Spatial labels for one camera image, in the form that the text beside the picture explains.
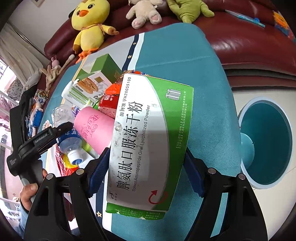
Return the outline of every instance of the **red leather sofa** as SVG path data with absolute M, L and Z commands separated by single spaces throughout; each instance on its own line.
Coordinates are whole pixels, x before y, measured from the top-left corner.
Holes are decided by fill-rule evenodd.
M 166 1 L 157 9 L 162 16 L 162 23 L 152 25 L 147 22 L 140 29 L 133 29 L 131 20 L 126 14 L 131 6 L 127 0 L 109 0 L 110 14 L 105 21 L 106 25 L 115 27 L 120 34 L 108 36 L 101 48 L 104 48 L 121 39 L 142 32 L 148 32 L 169 24 L 178 23 L 179 20 L 171 12 Z M 219 57 L 225 70 L 228 69 L 254 69 L 270 73 L 281 73 L 281 77 L 272 75 L 246 76 L 237 74 L 229 76 L 231 87 L 245 86 L 286 86 L 296 87 L 296 44 L 289 40 L 282 32 L 274 27 L 273 10 L 276 7 L 269 0 L 204 0 L 209 8 L 215 12 L 213 18 L 206 18 L 202 14 L 193 22 L 204 33 Z M 224 10 L 232 10 L 258 18 L 266 25 L 259 27 L 248 21 L 238 19 Z M 44 51 L 48 59 L 56 56 L 61 65 L 73 54 L 72 46 L 78 31 L 71 26 L 69 18 L 45 45 Z M 69 66 L 75 64 L 76 57 Z M 62 74 L 55 81 L 50 95 L 59 82 Z M 39 83 L 44 88 L 45 76 Z

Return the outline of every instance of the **tiled floor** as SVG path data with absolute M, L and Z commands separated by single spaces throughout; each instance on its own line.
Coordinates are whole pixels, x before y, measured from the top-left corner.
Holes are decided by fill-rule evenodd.
M 273 188 L 254 190 L 265 219 L 270 239 L 286 220 L 296 201 L 296 90 L 233 91 L 237 114 L 251 99 L 259 96 L 274 100 L 286 113 L 294 139 L 292 162 L 283 180 Z

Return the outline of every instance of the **pink paper cup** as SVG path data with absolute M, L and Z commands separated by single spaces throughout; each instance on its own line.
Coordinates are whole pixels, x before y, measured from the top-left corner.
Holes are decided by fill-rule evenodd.
M 85 107 L 76 116 L 74 127 L 90 146 L 101 155 L 112 140 L 114 119 Z

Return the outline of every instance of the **circular arrow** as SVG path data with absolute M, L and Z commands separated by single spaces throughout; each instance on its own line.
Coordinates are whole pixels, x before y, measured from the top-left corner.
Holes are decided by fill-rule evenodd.
M 167 197 L 168 197 L 168 192 L 165 191 L 165 196 L 164 196 L 164 198 L 163 198 L 162 200 L 160 200 L 159 202 L 152 202 L 152 201 L 151 201 L 151 198 L 152 198 L 153 195 L 156 196 L 156 194 L 157 194 L 157 190 L 154 190 L 154 191 L 151 191 L 151 192 L 152 192 L 152 194 L 150 195 L 148 201 L 149 201 L 151 204 L 154 204 L 154 205 L 156 205 L 156 204 L 160 204 L 160 203 L 163 203 L 163 202 L 167 199 Z

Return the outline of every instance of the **finger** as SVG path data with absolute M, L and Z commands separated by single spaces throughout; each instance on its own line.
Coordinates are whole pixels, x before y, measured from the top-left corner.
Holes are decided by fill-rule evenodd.
M 29 184 L 22 187 L 22 190 L 20 192 L 20 199 L 22 201 L 24 208 L 27 211 L 29 211 L 32 206 L 32 202 L 30 198 L 36 194 L 37 190 L 38 190 L 37 183 Z
M 47 176 L 47 171 L 45 169 L 42 169 L 42 174 L 43 174 L 43 177 L 45 178 Z

